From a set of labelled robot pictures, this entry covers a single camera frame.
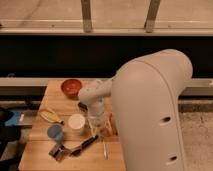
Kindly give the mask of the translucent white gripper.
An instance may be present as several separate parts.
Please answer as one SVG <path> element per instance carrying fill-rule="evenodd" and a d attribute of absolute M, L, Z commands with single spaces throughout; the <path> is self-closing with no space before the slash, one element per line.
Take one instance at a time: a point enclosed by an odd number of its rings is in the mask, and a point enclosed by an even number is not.
<path fill-rule="evenodd" d="M 89 113 L 88 122 L 91 129 L 91 134 L 95 136 L 106 127 L 107 115 L 105 112 L 98 115 Z"/>

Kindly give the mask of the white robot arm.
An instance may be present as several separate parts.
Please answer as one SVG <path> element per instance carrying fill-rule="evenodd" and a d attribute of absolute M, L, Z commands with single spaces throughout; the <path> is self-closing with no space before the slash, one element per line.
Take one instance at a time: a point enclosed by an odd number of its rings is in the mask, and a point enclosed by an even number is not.
<path fill-rule="evenodd" d="M 191 80 L 190 59 L 173 49 L 125 63 L 105 82 L 87 84 L 78 94 L 93 124 L 112 100 L 126 171 L 186 171 L 178 97 Z"/>

